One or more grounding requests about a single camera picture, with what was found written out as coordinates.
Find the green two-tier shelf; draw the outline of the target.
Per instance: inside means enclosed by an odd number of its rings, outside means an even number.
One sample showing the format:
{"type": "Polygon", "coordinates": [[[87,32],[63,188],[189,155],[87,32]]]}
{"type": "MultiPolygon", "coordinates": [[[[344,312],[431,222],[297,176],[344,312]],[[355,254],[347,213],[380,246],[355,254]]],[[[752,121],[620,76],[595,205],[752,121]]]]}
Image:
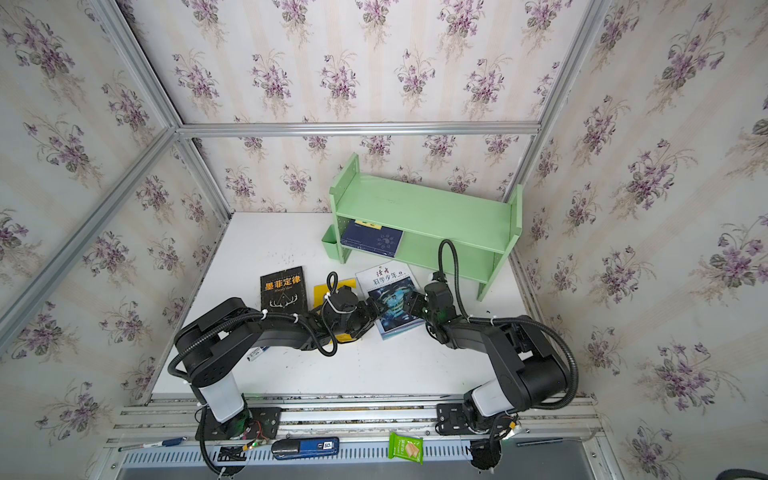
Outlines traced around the green two-tier shelf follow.
{"type": "Polygon", "coordinates": [[[355,220],[403,232],[395,259],[436,271],[438,246],[451,240],[462,278],[479,283],[484,300],[523,230],[523,191],[508,202],[492,201],[365,174],[352,154],[329,189],[333,220],[322,244],[327,256],[344,264],[354,250],[341,243],[355,220]]]}

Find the black book with antlers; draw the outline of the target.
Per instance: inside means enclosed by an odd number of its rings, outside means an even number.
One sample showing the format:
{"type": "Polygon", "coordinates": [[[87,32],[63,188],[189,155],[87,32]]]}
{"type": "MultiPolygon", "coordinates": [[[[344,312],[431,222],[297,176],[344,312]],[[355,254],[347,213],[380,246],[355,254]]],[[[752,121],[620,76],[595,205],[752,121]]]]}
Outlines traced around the black book with antlers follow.
{"type": "Polygon", "coordinates": [[[260,277],[260,308],[269,312],[301,314],[308,310],[302,266],[260,277]]]}

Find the blue screwdriver on rail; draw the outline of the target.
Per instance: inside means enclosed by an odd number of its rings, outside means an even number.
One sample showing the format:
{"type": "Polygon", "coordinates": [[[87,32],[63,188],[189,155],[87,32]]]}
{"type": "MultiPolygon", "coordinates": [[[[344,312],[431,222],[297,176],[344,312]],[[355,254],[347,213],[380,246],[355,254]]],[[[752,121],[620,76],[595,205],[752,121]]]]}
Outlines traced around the blue screwdriver on rail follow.
{"type": "Polygon", "coordinates": [[[185,441],[187,441],[188,438],[186,436],[182,437],[176,437],[171,439],[165,439],[155,442],[148,442],[148,443],[141,443],[141,444],[135,444],[135,445],[127,445],[122,446],[118,448],[119,452],[124,451],[131,451],[131,450],[139,450],[139,449],[147,449],[147,448],[164,448],[164,447],[175,447],[179,446],[185,441]]]}

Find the blue white marker pen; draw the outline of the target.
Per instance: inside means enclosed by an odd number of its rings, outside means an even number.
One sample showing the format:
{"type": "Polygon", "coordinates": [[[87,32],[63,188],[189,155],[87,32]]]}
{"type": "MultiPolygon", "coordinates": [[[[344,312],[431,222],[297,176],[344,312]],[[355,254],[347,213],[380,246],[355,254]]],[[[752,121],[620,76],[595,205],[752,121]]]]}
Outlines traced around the blue white marker pen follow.
{"type": "Polygon", "coordinates": [[[256,347],[248,353],[248,355],[246,356],[246,359],[248,362],[253,362],[257,358],[259,358],[261,355],[263,355],[267,350],[268,350],[267,347],[256,347]]]}

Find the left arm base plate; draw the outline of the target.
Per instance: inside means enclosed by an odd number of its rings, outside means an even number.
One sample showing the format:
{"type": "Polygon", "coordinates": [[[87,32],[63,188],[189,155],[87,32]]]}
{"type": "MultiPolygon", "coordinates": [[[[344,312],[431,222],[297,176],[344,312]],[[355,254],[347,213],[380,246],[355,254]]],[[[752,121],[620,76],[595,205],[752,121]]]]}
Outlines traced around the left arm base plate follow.
{"type": "Polygon", "coordinates": [[[202,409],[195,433],[196,441],[274,440],[282,410],[278,407],[248,407],[224,423],[219,422],[209,407],[202,409]]]}

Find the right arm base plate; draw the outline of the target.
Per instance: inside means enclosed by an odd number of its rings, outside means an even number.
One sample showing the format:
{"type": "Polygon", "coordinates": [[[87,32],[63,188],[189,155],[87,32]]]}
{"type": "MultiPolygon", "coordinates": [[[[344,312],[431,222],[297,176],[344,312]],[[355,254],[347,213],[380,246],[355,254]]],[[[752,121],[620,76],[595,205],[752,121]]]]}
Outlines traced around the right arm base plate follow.
{"type": "Polygon", "coordinates": [[[435,431],[441,436],[473,434],[503,438],[518,427],[517,414],[502,411],[491,417],[484,417],[462,403],[437,404],[436,419],[435,431]]]}

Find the blue black device on rail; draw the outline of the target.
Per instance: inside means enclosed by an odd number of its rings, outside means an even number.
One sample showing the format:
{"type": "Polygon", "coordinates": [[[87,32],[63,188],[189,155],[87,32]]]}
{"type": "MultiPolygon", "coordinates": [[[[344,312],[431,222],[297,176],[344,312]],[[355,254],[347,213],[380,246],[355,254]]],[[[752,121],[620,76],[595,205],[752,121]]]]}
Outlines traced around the blue black device on rail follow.
{"type": "Polygon", "coordinates": [[[286,438],[276,441],[271,446],[275,460],[294,460],[321,458],[339,453],[338,437],[286,438]]]}

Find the green snack packet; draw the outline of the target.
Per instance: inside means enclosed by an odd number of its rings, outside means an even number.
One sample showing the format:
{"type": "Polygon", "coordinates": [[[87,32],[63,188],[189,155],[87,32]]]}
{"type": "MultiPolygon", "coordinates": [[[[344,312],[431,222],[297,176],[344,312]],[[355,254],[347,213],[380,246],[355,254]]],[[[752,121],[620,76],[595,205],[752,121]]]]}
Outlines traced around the green snack packet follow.
{"type": "Polygon", "coordinates": [[[421,438],[391,432],[388,439],[387,458],[422,464],[424,462],[424,442],[421,438]]]}

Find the navy book yellow label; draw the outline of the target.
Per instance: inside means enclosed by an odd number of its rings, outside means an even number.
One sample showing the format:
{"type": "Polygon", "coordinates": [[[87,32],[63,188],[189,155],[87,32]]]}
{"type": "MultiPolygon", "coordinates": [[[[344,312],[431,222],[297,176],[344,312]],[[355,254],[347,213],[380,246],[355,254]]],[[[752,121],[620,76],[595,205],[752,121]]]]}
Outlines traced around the navy book yellow label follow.
{"type": "Polygon", "coordinates": [[[341,244],[348,248],[394,258],[402,237],[401,230],[354,220],[342,234],[341,244]]]}

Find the yellow cartoon book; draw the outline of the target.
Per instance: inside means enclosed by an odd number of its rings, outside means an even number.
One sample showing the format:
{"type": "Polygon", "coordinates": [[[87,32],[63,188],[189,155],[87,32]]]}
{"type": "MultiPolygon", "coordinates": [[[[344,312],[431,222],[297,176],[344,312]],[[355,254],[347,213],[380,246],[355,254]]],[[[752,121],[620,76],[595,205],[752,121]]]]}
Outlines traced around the yellow cartoon book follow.
{"type": "Polygon", "coordinates": [[[339,343],[351,343],[359,339],[362,320],[357,313],[359,297],[357,281],[353,278],[314,287],[313,312],[331,329],[339,343]]]}

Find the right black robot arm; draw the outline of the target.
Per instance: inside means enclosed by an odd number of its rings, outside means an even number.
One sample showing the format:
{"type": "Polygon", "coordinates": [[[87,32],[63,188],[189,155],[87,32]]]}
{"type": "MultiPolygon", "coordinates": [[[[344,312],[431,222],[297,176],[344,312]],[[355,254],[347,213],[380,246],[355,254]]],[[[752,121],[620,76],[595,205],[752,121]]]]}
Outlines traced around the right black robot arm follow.
{"type": "Polygon", "coordinates": [[[499,439],[517,415],[530,409],[563,409],[575,399],[579,371],[575,355],[553,328],[527,315],[480,317],[467,312],[460,293],[459,256],[454,243],[438,246],[438,267],[423,293],[407,303],[425,322],[429,336],[452,350],[485,354],[494,378],[459,403],[437,406],[442,436],[488,434],[499,439]]]}

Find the white blue magazine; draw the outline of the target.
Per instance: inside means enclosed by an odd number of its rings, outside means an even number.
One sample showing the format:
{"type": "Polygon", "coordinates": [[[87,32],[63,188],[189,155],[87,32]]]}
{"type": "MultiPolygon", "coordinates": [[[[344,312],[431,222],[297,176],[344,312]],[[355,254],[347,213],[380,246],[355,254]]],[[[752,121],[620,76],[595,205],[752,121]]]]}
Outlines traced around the white blue magazine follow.
{"type": "Polygon", "coordinates": [[[408,306],[408,301],[418,292],[418,282],[407,264],[389,261],[360,271],[355,278],[366,298],[377,308],[375,325],[383,340],[424,323],[408,306]]]}

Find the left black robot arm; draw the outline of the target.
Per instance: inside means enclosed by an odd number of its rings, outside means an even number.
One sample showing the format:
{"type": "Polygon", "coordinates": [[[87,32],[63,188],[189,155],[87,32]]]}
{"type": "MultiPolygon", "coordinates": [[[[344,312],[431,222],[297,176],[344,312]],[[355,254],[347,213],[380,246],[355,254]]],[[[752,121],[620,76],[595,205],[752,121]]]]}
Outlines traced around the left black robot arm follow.
{"type": "Polygon", "coordinates": [[[176,334],[168,374],[189,385],[217,422],[244,414],[247,404],[233,370],[251,350],[284,347],[332,357],[341,336],[359,339],[384,312],[382,302],[363,300],[337,280],[335,272],[328,274],[329,291],[311,310],[254,309],[239,297],[223,301],[176,334]]]}

